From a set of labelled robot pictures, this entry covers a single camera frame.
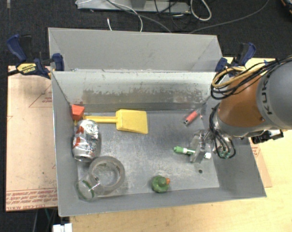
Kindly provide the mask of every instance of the table surface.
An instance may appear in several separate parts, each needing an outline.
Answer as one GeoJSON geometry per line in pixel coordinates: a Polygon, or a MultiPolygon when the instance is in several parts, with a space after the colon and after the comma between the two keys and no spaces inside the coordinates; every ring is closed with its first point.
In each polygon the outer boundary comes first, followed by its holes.
{"type": "Polygon", "coordinates": [[[260,144],[272,179],[266,198],[70,217],[87,231],[292,231],[292,130],[260,144]]]}

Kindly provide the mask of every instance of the yellow clamp label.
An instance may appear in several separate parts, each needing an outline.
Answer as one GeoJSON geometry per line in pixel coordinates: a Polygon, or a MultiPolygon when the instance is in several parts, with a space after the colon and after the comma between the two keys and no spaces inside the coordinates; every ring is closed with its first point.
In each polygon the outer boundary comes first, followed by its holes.
{"type": "Polygon", "coordinates": [[[36,64],[35,63],[24,63],[17,67],[19,72],[22,72],[23,74],[27,74],[29,72],[36,70],[36,64]]]}

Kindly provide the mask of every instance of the gray bin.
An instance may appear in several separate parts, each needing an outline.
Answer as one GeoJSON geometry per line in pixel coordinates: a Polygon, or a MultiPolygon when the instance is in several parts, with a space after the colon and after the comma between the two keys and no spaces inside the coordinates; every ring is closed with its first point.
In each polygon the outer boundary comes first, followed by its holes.
{"type": "Polygon", "coordinates": [[[49,29],[50,54],[64,56],[64,72],[52,73],[58,209],[60,216],[148,209],[265,196],[247,140],[236,140],[237,155],[190,163],[174,146],[188,147],[208,127],[213,69],[221,57],[216,36],[49,29]],[[119,159],[124,184],[92,203],[78,199],[74,183],[87,164],[72,157],[71,104],[86,113],[110,116],[118,109],[147,111],[147,135],[100,124],[101,155],[119,159]],[[183,119],[202,108],[203,119],[185,127],[183,119]],[[149,180],[171,179],[163,194],[149,180]]]}

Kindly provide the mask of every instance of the orange block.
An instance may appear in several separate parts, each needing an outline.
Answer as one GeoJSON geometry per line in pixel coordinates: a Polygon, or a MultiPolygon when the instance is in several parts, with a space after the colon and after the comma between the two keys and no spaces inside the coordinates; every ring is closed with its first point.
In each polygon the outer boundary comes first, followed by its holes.
{"type": "Polygon", "coordinates": [[[83,106],[72,105],[73,120],[80,120],[84,115],[85,108],[83,106]]]}

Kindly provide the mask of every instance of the green marker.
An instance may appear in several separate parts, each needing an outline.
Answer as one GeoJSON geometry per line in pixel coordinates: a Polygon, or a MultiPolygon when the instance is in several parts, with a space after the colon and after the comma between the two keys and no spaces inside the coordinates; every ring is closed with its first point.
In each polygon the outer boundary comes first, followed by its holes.
{"type": "Polygon", "coordinates": [[[176,146],[174,147],[174,152],[192,155],[193,153],[195,153],[195,150],[176,146]]]}

